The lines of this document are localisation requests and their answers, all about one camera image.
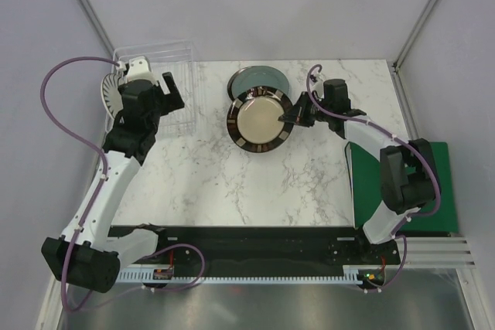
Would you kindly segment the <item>black striped rim plate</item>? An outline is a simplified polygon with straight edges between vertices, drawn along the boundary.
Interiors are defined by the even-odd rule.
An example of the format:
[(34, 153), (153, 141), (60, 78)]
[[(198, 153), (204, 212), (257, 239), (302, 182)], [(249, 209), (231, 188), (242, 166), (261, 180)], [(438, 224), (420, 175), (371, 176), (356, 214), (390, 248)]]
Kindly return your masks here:
[(236, 146), (266, 153), (288, 140), (294, 127), (280, 121), (292, 108), (289, 97), (274, 87), (253, 87), (234, 99), (227, 111), (227, 132)]

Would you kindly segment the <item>teal green plate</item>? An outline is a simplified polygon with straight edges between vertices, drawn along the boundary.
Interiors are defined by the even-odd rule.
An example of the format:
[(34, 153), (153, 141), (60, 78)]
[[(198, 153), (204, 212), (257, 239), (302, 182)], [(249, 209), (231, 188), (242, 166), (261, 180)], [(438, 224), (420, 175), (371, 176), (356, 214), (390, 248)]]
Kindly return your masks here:
[(246, 66), (236, 72), (236, 82), (242, 93), (254, 87), (273, 87), (289, 95), (290, 83), (286, 75), (271, 66)]

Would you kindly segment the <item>brown rim cream plate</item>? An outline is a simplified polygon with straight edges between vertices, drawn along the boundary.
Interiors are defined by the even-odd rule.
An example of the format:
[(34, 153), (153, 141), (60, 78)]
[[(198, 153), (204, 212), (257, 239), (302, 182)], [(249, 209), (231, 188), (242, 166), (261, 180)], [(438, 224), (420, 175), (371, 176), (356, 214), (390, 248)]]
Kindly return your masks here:
[(236, 82), (238, 78), (238, 74), (235, 73), (227, 83), (227, 96), (230, 98), (231, 101), (234, 101), (241, 93), (242, 90), (238, 86), (238, 83)]

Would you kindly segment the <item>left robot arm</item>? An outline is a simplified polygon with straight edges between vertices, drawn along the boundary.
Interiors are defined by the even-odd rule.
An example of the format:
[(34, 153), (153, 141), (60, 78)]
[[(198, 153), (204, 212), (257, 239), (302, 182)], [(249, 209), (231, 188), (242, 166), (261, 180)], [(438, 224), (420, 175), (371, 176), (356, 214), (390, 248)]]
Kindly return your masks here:
[(185, 106), (170, 72), (162, 74), (167, 93), (143, 75), (130, 73), (126, 78), (118, 89), (123, 108), (100, 150), (101, 170), (60, 237), (46, 238), (41, 247), (58, 281), (100, 293), (113, 287), (121, 269), (143, 257), (161, 263), (170, 251), (169, 243), (151, 227), (138, 226), (123, 237), (108, 238), (121, 199), (155, 144), (160, 118)]

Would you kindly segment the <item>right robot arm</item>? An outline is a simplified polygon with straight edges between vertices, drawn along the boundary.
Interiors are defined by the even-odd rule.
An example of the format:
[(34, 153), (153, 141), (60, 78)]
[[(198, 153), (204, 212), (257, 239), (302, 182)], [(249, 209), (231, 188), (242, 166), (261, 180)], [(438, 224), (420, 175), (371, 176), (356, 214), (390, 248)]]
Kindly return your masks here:
[(420, 216), (422, 207), (432, 201), (439, 207), (441, 188), (432, 148), (422, 138), (403, 141), (352, 108), (344, 80), (327, 80), (320, 86), (322, 95), (311, 89), (301, 93), (279, 120), (305, 128), (325, 122), (342, 139), (378, 160), (381, 202), (362, 225), (365, 237), (353, 249), (359, 261), (372, 263), (382, 254), (381, 244), (394, 239), (412, 217)]

